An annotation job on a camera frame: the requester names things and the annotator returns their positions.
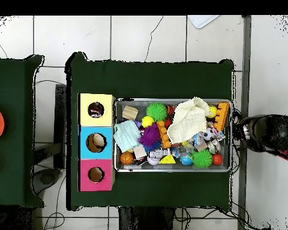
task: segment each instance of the blue ball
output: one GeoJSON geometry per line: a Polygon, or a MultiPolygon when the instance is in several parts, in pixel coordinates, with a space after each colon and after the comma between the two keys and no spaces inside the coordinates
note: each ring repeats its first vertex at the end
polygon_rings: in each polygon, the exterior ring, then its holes
{"type": "Polygon", "coordinates": [[[180,157],[180,161],[185,166],[189,166],[193,163],[192,157],[189,155],[180,157]]]}

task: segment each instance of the towel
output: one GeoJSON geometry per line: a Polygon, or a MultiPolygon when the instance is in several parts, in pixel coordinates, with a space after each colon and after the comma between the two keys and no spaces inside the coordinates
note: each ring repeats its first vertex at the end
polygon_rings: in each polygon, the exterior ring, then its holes
{"type": "Polygon", "coordinates": [[[138,139],[141,137],[141,134],[132,120],[117,123],[114,125],[114,131],[113,137],[122,153],[140,145],[138,139]]]}
{"type": "Polygon", "coordinates": [[[209,114],[208,104],[198,97],[178,104],[173,123],[167,129],[167,136],[171,143],[181,143],[200,131],[206,132],[206,116],[209,114]]]}

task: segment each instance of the green table cover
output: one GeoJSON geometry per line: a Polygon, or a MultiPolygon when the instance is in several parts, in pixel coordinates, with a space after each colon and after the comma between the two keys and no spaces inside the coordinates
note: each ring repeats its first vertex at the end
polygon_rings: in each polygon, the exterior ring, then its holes
{"type": "Polygon", "coordinates": [[[0,112],[5,128],[0,137],[0,205],[41,207],[31,190],[34,155],[33,81],[42,56],[0,59],[0,112]]]}
{"type": "Polygon", "coordinates": [[[233,62],[90,62],[74,53],[66,63],[71,96],[71,168],[67,171],[68,208],[84,206],[220,206],[229,209],[229,172],[117,172],[110,192],[77,191],[77,94],[105,93],[115,98],[232,97],[233,62]]]}

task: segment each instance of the yellow box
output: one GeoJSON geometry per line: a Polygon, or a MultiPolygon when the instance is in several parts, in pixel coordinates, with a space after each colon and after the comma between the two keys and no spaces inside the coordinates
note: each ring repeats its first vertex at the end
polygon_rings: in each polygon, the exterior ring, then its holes
{"type": "Polygon", "coordinates": [[[80,94],[80,124],[82,126],[111,127],[113,122],[113,102],[112,95],[81,93],[80,94]],[[103,106],[103,114],[99,118],[89,115],[89,106],[98,102],[103,106]]]}

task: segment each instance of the pink block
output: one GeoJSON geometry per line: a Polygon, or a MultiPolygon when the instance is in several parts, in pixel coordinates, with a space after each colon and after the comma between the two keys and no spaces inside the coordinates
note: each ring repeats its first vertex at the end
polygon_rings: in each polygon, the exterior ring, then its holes
{"type": "Polygon", "coordinates": [[[111,190],[114,182],[111,159],[81,159],[80,160],[80,191],[111,190]],[[104,172],[102,181],[95,183],[89,179],[89,170],[99,167],[104,172]]]}

